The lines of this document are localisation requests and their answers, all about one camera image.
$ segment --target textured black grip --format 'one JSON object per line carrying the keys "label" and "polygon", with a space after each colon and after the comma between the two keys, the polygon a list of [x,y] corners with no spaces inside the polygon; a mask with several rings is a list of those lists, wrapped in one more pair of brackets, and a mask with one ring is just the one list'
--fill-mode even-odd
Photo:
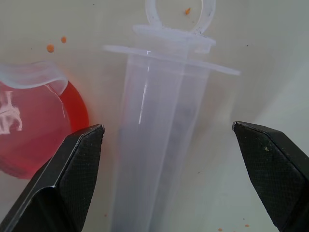
{"label": "textured black grip", "polygon": [[275,226],[281,232],[307,232],[308,157],[280,131],[242,122],[233,130],[250,180]]}
{"label": "textured black grip", "polygon": [[60,196],[78,231],[82,231],[96,186],[102,131],[84,138],[59,183]]}
{"label": "textured black grip", "polygon": [[104,128],[68,136],[19,196],[0,232],[81,232],[96,185]]}

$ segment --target red liquid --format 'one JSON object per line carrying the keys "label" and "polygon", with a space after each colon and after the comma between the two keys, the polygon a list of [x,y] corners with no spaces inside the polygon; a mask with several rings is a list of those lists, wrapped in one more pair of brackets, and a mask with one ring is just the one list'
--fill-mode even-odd
{"label": "red liquid", "polygon": [[13,89],[0,83],[0,170],[32,178],[67,135],[88,125],[84,102],[70,82],[61,96],[48,86]]}

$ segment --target plastic plunger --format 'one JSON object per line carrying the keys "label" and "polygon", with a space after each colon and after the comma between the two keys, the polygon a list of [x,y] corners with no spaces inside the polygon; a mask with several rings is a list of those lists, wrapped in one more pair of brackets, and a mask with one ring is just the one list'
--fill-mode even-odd
{"label": "plastic plunger", "polygon": [[104,47],[129,54],[112,232],[166,231],[209,74],[215,70],[239,75],[201,60],[216,44],[201,35],[214,9],[214,0],[204,0],[197,26],[186,32],[163,27],[155,0],[148,0],[151,25],[133,27],[135,47]]}

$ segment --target orange droplet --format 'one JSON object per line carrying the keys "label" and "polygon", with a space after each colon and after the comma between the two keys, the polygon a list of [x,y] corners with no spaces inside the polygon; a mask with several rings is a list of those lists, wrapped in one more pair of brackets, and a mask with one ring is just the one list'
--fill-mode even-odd
{"label": "orange droplet", "polygon": [[67,38],[66,38],[65,36],[62,36],[62,37],[61,37],[61,42],[65,44],[66,41],[67,41]]}
{"label": "orange droplet", "polygon": [[188,9],[185,10],[185,14],[186,15],[190,14],[190,11],[191,11],[191,7],[189,7]]}
{"label": "orange droplet", "polygon": [[48,52],[54,52],[55,46],[53,44],[49,44],[47,45],[46,49]]}

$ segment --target white background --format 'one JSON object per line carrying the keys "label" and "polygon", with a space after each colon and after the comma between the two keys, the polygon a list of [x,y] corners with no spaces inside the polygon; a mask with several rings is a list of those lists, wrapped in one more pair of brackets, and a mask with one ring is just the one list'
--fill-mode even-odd
{"label": "white background", "polygon": [[[190,29],[198,0],[159,0],[168,26]],[[191,7],[189,16],[183,14]],[[217,41],[210,61],[242,71],[212,73],[170,219],[169,232],[276,232],[252,187],[234,120],[285,132],[309,154],[309,1],[217,0],[205,32]],[[100,170],[84,232],[107,231],[115,137],[126,55],[102,45],[133,45],[132,26],[147,24],[144,0],[2,0],[0,62],[54,60],[87,105],[91,123],[106,127]],[[61,36],[67,36],[62,44]],[[48,43],[55,52],[46,51]],[[1,218],[27,181],[0,173]]]}

